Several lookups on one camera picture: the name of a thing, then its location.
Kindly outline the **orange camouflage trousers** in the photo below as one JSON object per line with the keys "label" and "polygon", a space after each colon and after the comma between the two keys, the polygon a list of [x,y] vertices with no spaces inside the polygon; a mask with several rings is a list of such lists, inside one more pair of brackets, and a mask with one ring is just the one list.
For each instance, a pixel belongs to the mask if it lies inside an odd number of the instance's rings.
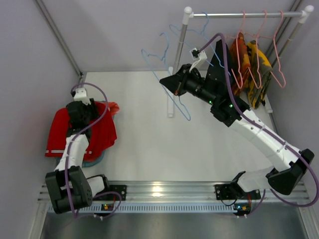
{"label": "orange camouflage trousers", "polygon": [[235,67],[234,70],[231,70],[235,77],[235,82],[232,84],[232,92],[234,95],[239,96],[241,92],[248,87],[251,70],[247,45],[242,32],[238,33],[229,51]]}

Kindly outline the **aluminium mounting rail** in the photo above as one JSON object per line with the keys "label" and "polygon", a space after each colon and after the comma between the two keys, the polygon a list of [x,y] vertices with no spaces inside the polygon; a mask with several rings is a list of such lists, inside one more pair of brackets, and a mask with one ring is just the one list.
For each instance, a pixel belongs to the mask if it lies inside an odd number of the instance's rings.
{"label": "aluminium mounting rail", "polygon": [[[208,181],[110,181],[110,185],[126,185],[125,202],[147,203],[175,203],[175,202],[217,202],[215,185],[225,182]],[[280,197],[289,202],[310,201],[310,197],[303,182],[299,183],[293,192]],[[49,202],[49,193],[45,184],[42,185],[37,196],[37,202]],[[264,202],[280,202],[273,193],[266,190]]]}

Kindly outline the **red trousers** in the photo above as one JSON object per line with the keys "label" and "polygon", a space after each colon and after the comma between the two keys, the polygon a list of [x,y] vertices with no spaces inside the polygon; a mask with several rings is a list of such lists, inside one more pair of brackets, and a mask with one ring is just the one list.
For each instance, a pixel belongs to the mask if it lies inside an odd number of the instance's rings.
{"label": "red trousers", "polygon": [[[92,137],[84,156],[84,162],[93,163],[98,161],[104,150],[114,145],[117,139],[117,133],[113,116],[120,110],[119,105],[115,102],[97,102],[97,111],[102,114],[105,107],[108,107],[103,118],[92,126]],[[61,157],[66,144],[66,134],[68,129],[68,120],[70,120],[67,109],[59,109],[50,127],[46,157]]]}

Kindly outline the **teal plastic bin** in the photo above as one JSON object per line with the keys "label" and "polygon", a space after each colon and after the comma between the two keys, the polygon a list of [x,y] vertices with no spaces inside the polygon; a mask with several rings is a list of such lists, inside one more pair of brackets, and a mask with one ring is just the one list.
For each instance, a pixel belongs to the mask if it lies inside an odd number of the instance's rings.
{"label": "teal plastic bin", "polygon": [[[99,114],[102,114],[108,103],[95,102]],[[90,139],[87,153],[85,154],[82,167],[92,167],[104,158],[104,153],[109,147],[115,144],[117,132],[114,123],[114,117],[107,109],[106,114],[101,120],[91,127],[92,136]]]}

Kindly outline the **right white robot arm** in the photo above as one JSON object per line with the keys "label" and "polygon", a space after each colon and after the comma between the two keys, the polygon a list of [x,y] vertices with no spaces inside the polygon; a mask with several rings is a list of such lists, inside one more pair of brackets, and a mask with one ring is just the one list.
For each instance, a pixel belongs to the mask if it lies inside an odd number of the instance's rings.
{"label": "right white robot arm", "polygon": [[218,121],[241,134],[270,161],[269,168],[238,173],[230,183],[234,192],[269,189],[276,197],[290,195],[304,174],[312,172],[313,152],[299,150],[284,141],[257,117],[245,101],[233,95],[225,68],[218,67],[203,78],[191,64],[184,64],[175,74],[159,82],[176,96],[190,93],[210,104],[210,112]]}

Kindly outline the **white metal clothes rack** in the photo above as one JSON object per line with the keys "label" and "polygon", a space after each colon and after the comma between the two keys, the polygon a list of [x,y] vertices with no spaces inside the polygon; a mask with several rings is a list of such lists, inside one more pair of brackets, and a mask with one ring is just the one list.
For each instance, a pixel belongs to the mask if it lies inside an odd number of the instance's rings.
{"label": "white metal clothes rack", "polygon": [[[295,35],[298,33],[299,29],[302,25],[307,21],[309,16],[314,10],[312,5],[307,5],[303,10],[299,10],[299,6],[301,1],[297,0],[294,2],[292,7],[289,11],[284,12],[284,21],[279,28],[279,32],[276,36],[276,44],[278,53],[280,56],[280,62],[282,67],[281,57],[283,52],[288,48],[289,44],[294,40]],[[249,13],[245,11],[241,11],[240,13],[217,13],[219,16],[213,17],[209,19],[209,24],[206,26],[205,35],[208,39],[213,39],[211,33],[223,33],[225,39],[234,41],[236,39],[239,32],[243,30],[250,33],[256,34],[258,29],[260,28],[263,20],[264,20],[264,13],[257,12],[257,13]],[[279,22],[281,20],[279,10],[276,12],[267,12],[267,20],[264,24],[264,27],[261,31],[261,35],[263,36],[270,36],[274,34]],[[193,18],[189,20],[188,29],[195,29],[198,32],[202,31],[203,26],[206,23],[206,19],[201,18]],[[267,48],[266,56],[273,57],[273,62],[276,61],[276,55],[274,51],[274,46],[272,44],[272,39],[266,39],[269,41],[270,45]],[[192,49],[194,47],[202,48],[204,45],[207,44],[207,41],[203,38],[202,35],[198,35],[195,32],[188,31],[185,36],[185,42],[187,42]],[[278,71],[278,64],[274,65],[272,62],[272,67],[274,67]],[[275,106],[283,106],[286,107],[289,102],[292,101],[292,98],[295,94],[292,92],[292,85],[287,85],[278,92],[271,93],[271,102]]]}

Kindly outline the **yellow camouflage trousers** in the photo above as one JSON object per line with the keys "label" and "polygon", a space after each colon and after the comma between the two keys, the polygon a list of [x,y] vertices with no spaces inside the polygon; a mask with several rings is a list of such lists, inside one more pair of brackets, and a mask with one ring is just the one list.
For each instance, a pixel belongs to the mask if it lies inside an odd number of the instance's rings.
{"label": "yellow camouflage trousers", "polygon": [[265,105],[265,96],[272,78],[272,67],[255,40],[247,44],[247,52],[252,73],[252,75],[249,73],[247,96],[251,107],[257,109],[260,105]]}

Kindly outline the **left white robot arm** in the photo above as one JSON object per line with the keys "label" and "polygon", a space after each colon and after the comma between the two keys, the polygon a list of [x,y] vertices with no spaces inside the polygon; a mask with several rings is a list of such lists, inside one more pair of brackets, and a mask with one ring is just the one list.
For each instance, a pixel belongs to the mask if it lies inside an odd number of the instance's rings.
{"label": "left white robot arm", "polygon": [[86,178],[82,171],[85,151],[89,146],[92,130],[90,122],[99,114],[95,101],[90,103],[73,101],[66,109],[70,118],[66,134],[66,145],[60,162],[45,176],[45,183],[56,214],[75,212],[89,207],[93,198],[107,192],[110,184],[104,174]]}

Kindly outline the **orange white tie-dye trousers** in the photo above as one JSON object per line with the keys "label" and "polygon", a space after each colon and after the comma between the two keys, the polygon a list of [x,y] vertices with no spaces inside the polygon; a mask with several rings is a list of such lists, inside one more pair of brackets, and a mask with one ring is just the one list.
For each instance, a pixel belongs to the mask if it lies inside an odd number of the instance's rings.
{"label": "orange white tie-dye trousers", "polygon": [[114,117],[120,111],[120,107],[116,102],[108,102],[108,110],[111,116]]}

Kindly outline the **black trousers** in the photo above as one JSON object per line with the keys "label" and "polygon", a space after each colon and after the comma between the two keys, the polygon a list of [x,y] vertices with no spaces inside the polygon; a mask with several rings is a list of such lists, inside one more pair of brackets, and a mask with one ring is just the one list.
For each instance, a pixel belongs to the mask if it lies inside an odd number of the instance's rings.
{"label": "black trousers", "polygon": [[[228,75],[230,80],[230,85],[235,82],[233,73],[231,70],[234,70],[234,63],[230,55],[228,46],[226,46],[226,55],[227,55],[227,66],[228,66]],[[222,40],[218,40],[215,45],[215,53],[210,61],[210,65],[207,70],[206,80],[217,79],[222,83],[226,84],[225,72],[224,72],[224,54],[223,54],[223,44]]]}

